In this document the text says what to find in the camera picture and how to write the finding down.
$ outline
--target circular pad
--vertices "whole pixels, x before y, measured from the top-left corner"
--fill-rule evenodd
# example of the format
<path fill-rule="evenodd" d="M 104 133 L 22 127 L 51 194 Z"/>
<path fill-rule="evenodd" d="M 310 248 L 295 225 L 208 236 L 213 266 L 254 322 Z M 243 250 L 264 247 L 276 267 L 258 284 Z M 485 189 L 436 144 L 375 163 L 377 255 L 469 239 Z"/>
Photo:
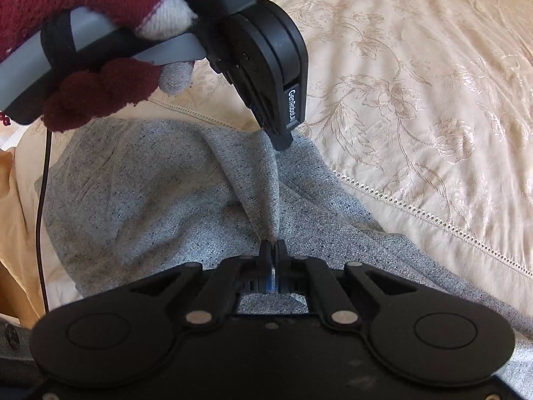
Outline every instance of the circular pad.
<path fill-rule="evenodd" d="M 156 300 L 113 291 L 49 313 L 35 325 L 30 351 L 55 380 L 104 388 L 142 378 L 173 343 L 172 325 Z"/>
<path fill-rule="evenodd" d="M 126 340 L 130 324 L 116 314 L 91 314 L 74 322 L 68 338 L 84 349 L 110 349 Z"/>
<path fill-rule="evenodd" d="M 514 350 L 514 332 L 502 316 L 431 289 L 391 296 L 369 334 L 393 372 L 435 386 L 487 380 Z"/>

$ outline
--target glove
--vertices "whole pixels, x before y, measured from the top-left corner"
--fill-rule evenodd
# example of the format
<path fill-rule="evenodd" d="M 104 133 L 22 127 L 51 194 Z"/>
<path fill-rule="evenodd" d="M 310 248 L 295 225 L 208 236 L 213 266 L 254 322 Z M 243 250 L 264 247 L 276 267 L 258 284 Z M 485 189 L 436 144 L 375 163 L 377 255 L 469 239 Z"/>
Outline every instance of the glove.
<path fill-rule="evenodd" d="M 0 63 L 66 9 L 85 6 L 103 13 L 137 36 L 166 40 L 185 31 L 196 18 L 184 0 L 0 0 Z M 43 120 L 52 131 L 80 127 L 137 104 L 159 86 L 175 95 L 190 83 L 194 62 L 153 66 L 132 58 L 106 63 L 100 73 L 77 72 L 44 103 Z"/>

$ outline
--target lace trim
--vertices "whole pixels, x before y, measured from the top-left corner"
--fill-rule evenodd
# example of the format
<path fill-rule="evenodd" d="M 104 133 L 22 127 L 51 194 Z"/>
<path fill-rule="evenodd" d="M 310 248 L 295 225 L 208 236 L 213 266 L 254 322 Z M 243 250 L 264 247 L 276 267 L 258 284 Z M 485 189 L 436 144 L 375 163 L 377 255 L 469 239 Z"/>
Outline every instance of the lace trim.
<path fill-rule="evenodd" d="M 150 102 L 156 103 L 158 105 L 164 106 L 165 108 L 168 108 L 170 110 L 178 111 L 182 114 L 187 114 L 192 117 L 196 117 L 198 120 L 203 120 L 205 122 L 211 123 L 213 125 L 217 126 L 224 126 L 226 128 L 235 129 L 235 130 L 241 130 L 236 126 L 228 125 L 227 123 L 223 122 L 222 120 L 217 120 L 209 116 L 204 116 L 203 114 L 200 114 L 197 111 L 189 110 L 188 108 L 185 108 L 184 106 L 179 105 L 173 105 L 168 102 L 162 101 L 161 99 L 157 99 L 155 97 L 149 97 L 148 100 Z"/>
<path fill-rule="evenodd" d="M 516 263 L 514 260 L 504 256 L 502 253 L 490 247 L 489 245 L 486 245 L 484 242 L 476 238 L 476 236 L 468 233 L 468 231 L 466 231 L 465 229 L 448 224 L 443 219 L 429 212 L 426 212 L 424 209 L 420 209 L 419 207 L 405 203 L 404 201 L 401 201 L 398 198 L 391 197 L 385 194 L 384 192 L 378 191 L 377 189 L 374 189 L 372 187 L 369 187 L 368 185 L 365 185 L 364 183 L 352 179 L 350 176 L 346 176 L 345 174 L 339 173 L 336 170 L 332 171 L 342 182 L 346 183 L 347 185 L 365 193 L 366 195 L 374 197 L 379 201 L 383 201 L 384 203 L 397 207 L 404 212 L 416 216 L 417 218 L 425 220 L 430 224 L 436 225 L 442 230 L 445 230 L 451 233 L 452 235 L 458 237 L 459 239 L 462 239 L 463 241 L 469 243 L 470 245 L 475 246 L 478 250 L 481 250 L 484 253 L 487 253 L 488 255 L 494 257 L 495 259 L 506 264 L 517 272 L 520 272 L 521 274 L 526 275 L 528 278 L 533 279 L 533 272 L 529 271 L 524 266 Z"/>

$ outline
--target speckled gray fabric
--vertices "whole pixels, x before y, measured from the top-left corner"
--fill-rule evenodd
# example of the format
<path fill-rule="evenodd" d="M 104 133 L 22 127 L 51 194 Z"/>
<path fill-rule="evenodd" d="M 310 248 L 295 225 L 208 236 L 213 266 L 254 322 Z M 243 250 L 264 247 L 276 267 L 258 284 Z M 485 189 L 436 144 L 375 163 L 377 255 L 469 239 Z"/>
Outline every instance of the speckled gray fabric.
<path fill-rule="evenodd" d="M 505 378 L 533 398 L 532 321 L 406 237 L 385 233 L 301 136 L 275 152 L 262 132 L 95 120 L 51 168 L 44 221 L 84 296 L 187 261 L 213 268 L 231 255 L 256 254 L 263 238 L 282 238 L 290 253 L 321 257 L 333 268 L 360 260 L 482 303 L 520 333 Z M 272 299 L 247 298 L 244 310 L 302 311 L 295 299 Z"/>

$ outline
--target wire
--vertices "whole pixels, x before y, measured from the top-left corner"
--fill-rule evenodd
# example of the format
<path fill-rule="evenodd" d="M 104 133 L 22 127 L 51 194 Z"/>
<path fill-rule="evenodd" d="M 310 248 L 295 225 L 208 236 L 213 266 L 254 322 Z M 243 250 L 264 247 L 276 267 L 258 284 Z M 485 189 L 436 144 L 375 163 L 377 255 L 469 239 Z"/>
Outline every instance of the wire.
<path fill-rule="evenodd" d="M 39 206 L 37 208 L 37 221 L 35 222 L 35 250 L 37 252 L 37 268 L 39 270 L 39 282 L 43 294 L 44 311 L 48 314 L 48 296 L 46 295 L 46 285 L 44 283 L 43 257 L 41 256 L 41 222 L 43 219 L 44 196 L 46 194 L 46 183 L 48 181 L 48 170 L 50 168 L 50 152 L 52 151 L 52 133 L 46 130 L 46 148 L 44 151 L 43 181 L 41 183 L 41 193 L 39 194 Z"/>

